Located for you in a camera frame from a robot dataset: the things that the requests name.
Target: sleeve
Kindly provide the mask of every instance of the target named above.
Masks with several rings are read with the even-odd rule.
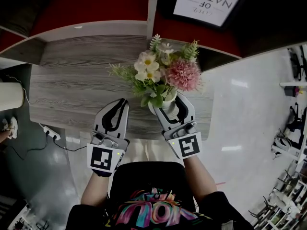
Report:
[[[89,205],[75,205],[69,213],[66,230],[102,228],[104,220],[103,209]]]
[[[199,208],[199,213],[219,221],[222,224],[232,220],[234,229],[254,229],[252,225],[231,206],[223,192],[215,192],[207,195],[199,204]]]

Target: white flower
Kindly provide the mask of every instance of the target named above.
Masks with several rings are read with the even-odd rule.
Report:
[[[165,69],[165,67],[160,66],[159,71],[160,71],[160,73],[161,73],[161,77],[166,76],[166,69]]]
[[[159,49],[161,52],[163,52],[163,53],[165,53],[165,54],[168,54],[168,55],[174,52],[174,50],[173,50],[172,47],[169,45],[169,43],[159,45],[159,46],[158,46],[158,49]]]
[[[166,65],[166,66],[168,66],[168,65],[171,63],[171,58],[170,58],[169,55],[166,54],[166,53],[162,53],[162,54],[161,54],[160,60],[161,60],[161,62],[162,62],[164,65]]]
[[[161,73],[160,71],[139,71],[138,74],[135,75],[135,79],[144,81],[145,79],[151,79],[153,82],[160,81]]]
[[[155,62],[155,54],[142,52],[138,60],[134,63],[134,68],[138,72],[154,72],[159,69],[159,63]]]

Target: pink flower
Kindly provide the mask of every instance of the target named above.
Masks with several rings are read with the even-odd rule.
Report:
[[[173,61],[166,70],[167,82],[183,91],[196,89],[200,77],[201,71],[197,64],[181,58]]]

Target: wooden table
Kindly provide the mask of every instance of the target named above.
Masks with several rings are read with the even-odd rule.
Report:
[[[65,129],[91,131],[96,113],[126,98],[130,104],[127,137],[163,139],[162,127],[131,84],[109,75],[109,64],[131,65],[146,49],[144,36],[90,36],[47,43],[40,66],[32,66],[30,119]],[[213,93],[184,93],[196,111],[198,130],[207,139]]]

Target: electric cable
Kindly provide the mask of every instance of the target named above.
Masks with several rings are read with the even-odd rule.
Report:
[[[48,134],[49,134],[49,131],[46,132],[46,143],[45,143],[44,147],[42,147],[42,148],[32,148],[32,149],[28,149],[28,150],[26,151],[26,153],[25,153],[24,158],[23,158],[22,156],[19,155],[19,153],[16,151],[16,149],[15,149],[13,146],[8,145],[8,147],[13,148],[14,152],[16,153],[16,155],[17,155],[22,161],[24,161],[24,160],[26,159],[26,156],[28,155],[28,152],[30,152],[30,151],[41,151],[41,150],[44,150],[44,149],[47,147],[47,144],[48,144]]]
[[[86,148],[86,147],[87,147],[87,146],[84,146],[84,147],[78,148],[78,149],[76,149],[76,150],[70,150],[70,149],[67,149],[67,148],[65,148],[65,147],[61,147],[59,144],[57,144],[57,143],[55,142],[56,138],[57,138],[56,136],[53,137],[53,143],[56,144],[59,148],[62,148],[62,149],[67,150],[67,151],[77,151],[77,150],[80,150],[80,149],[83,149],[83,148]]]

